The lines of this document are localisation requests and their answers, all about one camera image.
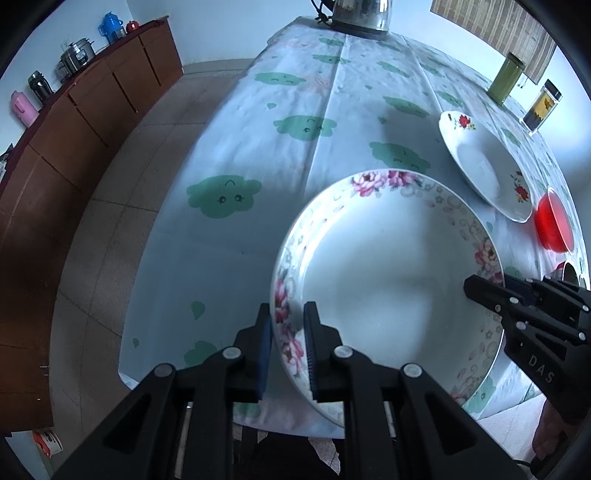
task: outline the kettle base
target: kettle base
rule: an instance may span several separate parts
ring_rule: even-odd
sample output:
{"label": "kettle base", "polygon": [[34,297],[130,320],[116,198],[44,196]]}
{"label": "kettle base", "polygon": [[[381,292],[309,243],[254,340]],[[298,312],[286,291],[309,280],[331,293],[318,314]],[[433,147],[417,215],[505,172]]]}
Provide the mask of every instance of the kettle base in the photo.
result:
{"label": "kettle base", "polygon": [[368,38],[370,40],[383,40],[388,36],[388,30],[377,30],[376,28],[361,27],[346,22],[332,19],[330,28],[337,32],[355,35],[356,37]]}

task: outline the plate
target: plate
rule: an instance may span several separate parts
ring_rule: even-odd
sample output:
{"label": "plate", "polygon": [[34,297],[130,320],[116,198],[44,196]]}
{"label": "plate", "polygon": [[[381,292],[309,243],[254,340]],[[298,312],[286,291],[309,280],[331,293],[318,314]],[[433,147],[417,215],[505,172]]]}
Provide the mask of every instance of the plate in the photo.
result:
{"label": "plate", "polygon": [[478,194],[510,220],[531,216],[530,187],[501,140],[462,112],[443,112],[439,130],[466,180]]}
{"label": "plate", "polygon": [[343,426],[341,403],[311,399],[302,311],[315,301],[345,345],[389,367],[417,362],[464,404],[486,378],[503,331],[500,316],[464,295],[472,274],[503,283],[486,229],[442,184],[408,170],[335,183],[299,215],[274,267],[272,324],[285,371]]}

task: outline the silver screw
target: silver screw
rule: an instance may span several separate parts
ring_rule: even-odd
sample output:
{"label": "silver screw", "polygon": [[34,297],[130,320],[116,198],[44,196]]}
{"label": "silver screw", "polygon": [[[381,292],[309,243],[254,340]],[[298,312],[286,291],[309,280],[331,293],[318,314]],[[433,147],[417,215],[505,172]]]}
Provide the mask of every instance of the silver screw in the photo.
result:
{"label": "silver screw", "polygon": [[173,367],[170,364],[160,364],[154,368],[154,375],[156,377],[167,377],[173,372]]}
{"label": "silver screw", "polygon": [[423,373],[423,369],[417,364],[406,364],[402,371],[410,378],[418,378]]}
{"label": "silver screw", "polygon": [[353,349],[350,346],[339,345],[335,347],[335,355],[339,358],[351,358],[353,356]]}
{"label": "silver screw", "polygon": [[234,360],[242,355],[242,350],[237,346],[229,346],[223,350],[222,355],[226,360]]}

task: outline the brown wooden cabinet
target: brown wooden cabinet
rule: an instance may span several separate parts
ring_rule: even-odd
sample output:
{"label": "brown wooden cabinet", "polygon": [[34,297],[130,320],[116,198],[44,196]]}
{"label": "brown wooden cabinet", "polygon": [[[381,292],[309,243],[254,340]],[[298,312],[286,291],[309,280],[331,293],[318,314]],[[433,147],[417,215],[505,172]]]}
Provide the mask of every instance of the brown wooden cabinet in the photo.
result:
{"label": "brown wooden cabinet", "polygon": [[0,183],[0,433],[53,424],[48,362],[61,271],[90,195],[182,75],[165,18],[100,52],[15,146]]}

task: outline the pink thermos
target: pink thermos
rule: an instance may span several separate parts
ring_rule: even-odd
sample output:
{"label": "pink thermos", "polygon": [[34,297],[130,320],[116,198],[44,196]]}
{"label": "pink thermos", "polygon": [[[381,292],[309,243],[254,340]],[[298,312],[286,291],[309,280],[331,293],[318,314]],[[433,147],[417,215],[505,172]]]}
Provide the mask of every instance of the pink thermos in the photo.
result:
{"label": "pink thermos", "polygon": [[35,118],[39,116],[37,109],[22,92],[17,92],[15,90],[12,93],[10,97],[10,106],[12,107],[14,113],[16,113],[17,117],[21,119],[21,122],[24,123],[27,128],[30,127],[35,121]]}

